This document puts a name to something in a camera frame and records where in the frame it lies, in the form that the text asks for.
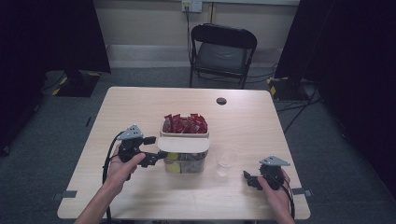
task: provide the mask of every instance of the candy wrapper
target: candy wrapper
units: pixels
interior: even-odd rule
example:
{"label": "candy wrapper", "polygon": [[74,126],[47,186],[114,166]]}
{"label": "candy wrapper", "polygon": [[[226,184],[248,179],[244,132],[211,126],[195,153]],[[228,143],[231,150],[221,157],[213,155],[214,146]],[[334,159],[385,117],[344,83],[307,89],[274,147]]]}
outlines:
{"label": "candy wrapper", "polygon": [[165,118],[165,133],[207,133],[207,123],[203,116],[190,114],[188,117],[167,115]]}

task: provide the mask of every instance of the yellow object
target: yellow object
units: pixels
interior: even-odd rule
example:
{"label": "yellow object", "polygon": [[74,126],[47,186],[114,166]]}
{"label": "yellow object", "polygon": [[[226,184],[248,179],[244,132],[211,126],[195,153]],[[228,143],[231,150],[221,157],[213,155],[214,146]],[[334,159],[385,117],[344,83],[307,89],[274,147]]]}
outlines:
{"label": "yellow object", "polygon": [[172,162],[170,164],[165,164],[165,168],[167,171],[171,173],[180,174],[180,165],[177,162]]}
{"label": "yellow object", "polygon": [[177,153],[175,153],[175,152],[169,152],[169,153],[168,153],[168,156],[166,157],[166,159],[175,161],[175,160],[177,160],[177,157],[178,157],[178,154],[177,154]]}

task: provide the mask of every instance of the forearm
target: forearm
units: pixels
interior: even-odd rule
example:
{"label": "forearm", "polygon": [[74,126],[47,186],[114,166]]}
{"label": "forearm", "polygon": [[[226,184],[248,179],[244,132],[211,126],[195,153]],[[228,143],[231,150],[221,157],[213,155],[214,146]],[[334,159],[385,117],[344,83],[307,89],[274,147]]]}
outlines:
{"label": "forearm", "polygon": [[278,224],[294,224],[294,219],[289,214],[276,214]]}
{"label": "forearm", "polygon": [[95,196],[93,196],[75,223],[100,223],[107,208],[110,206],[111,202],[116,196],[117,192],[115,190],[107,185],[103,185],[96,192]]}

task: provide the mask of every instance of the white container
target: white container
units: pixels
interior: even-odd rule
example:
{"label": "white container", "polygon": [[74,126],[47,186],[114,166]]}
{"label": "white container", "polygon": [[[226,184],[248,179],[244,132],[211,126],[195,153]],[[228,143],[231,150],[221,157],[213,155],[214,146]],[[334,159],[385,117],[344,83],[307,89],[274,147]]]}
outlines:
{"label": "white container", "polygon": [[168,136],[158,140],[158,148],[168,152],[163,159],[165,170],[177,174],[201,173],[209,146],[209,139],[202,137]]}

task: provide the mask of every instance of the black cable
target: black cable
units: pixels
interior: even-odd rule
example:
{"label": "black cable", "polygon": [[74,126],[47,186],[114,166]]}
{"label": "black cable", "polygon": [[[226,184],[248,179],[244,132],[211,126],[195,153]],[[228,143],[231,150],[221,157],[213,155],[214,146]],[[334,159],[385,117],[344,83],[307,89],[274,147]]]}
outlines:
{"label": "black cable", "polygon": [[290,201],[290,215],[291,215],[291,217],[294,219],[294,217],[295,217],[295,206],[294,206],[294,199],[293,199],[293,194],[292,194],[292,192],[291,192],[291,188],[290,188],[290,184],[289,184],[289,182],[285,179],[285,178],[283,178],[283,180],[288,184],[288,187],[289,187],[289,190],[287,190],[286,188],[285,188],[285,186],[283,186],[283,184],[280,184],[279,183],[279,181],[277,181],[273,176],[271,176],[270,174],[268,174],[267,172],[265,172],[266,173],[266,176],[269,176],[271,179],[273,179],[280,187],[282,187],[282,189],[283,190],[285,190],[285,192],[286,192],[286,194],[288,195],[288,198],[289,198],[289,201]]}
{"label": "black cable", "polygon": [[[311,102],[309,105],[313,105],[313,104],[319,102],[320,100],[321,100],[321,97],[318,98],[317,100]],[[298,109],[298,108],[301,108],[301,107],[304,107],[304,106],[306,106],[306,104],[304,104],[304,105],[297,105],[297,106],[290,107],[290,108],[283,108],[283,109],[277,110],[276,113],[277,113],[277,114],[280,114],[280,113],[282,113],[282,112],[284,112],[284,111],[292,110],[292,109]]]}
{"label": "black cable", "polygon": [[[115,144],[116,141],[117,141],[117,138],[118,138],[122,133],[123,133],[123,132],[120,132],[119,134],[117,134],[116,137],[114,137],[113,141],[111,142],[110,148],[108,149],[107,156],[106,156],[106,160],[105,160],[105,165],[103,166],[102,184],[105,184],[105,181],[106,181],[106,179],[107,179],[108,165],[110,164],[111,159],[113,158],[113,157],[110,157],[110,155],[111,155],[111,150],[113,149],[114,144]],[[106,210],[106,217],[107,217],[107,224],[110,224],[110,223],[112,222],[112,221],[111,221],[110,206],[109,206],[109,207],[107,208],[107,210]]]}
{"label": "black cable", "polygon": [[290,201],[290,215],[291,217],[294,219],[295,217],[295,207],[294,207],[294,199],[293,199],[293,194],[291,193],[291,190],[287,190],[285,188],[285,186],[281,185],[280,187],[282,187],[283,190],[285,190],[286,194],[288,195],[289,201]]}
{"label": "black cable", "polygon": [[297,118],[300,116],[301,113],[303,113],[303,111],[312,103],[312,99],[315,97],[315,94],[317,93],[318,90],[318,86],[315,86],[315,90],[314,93],[312,93],[311,97],[309,97],[308,103],[306,103],[303,108],[297,113],[297,115],[291,120],[291,122],[289,123],[288,127],[286,127],[285,131],[283,131],[283,133],[286,133],[289,129],[289,127],[291,126],[291,124],[297,120]]}

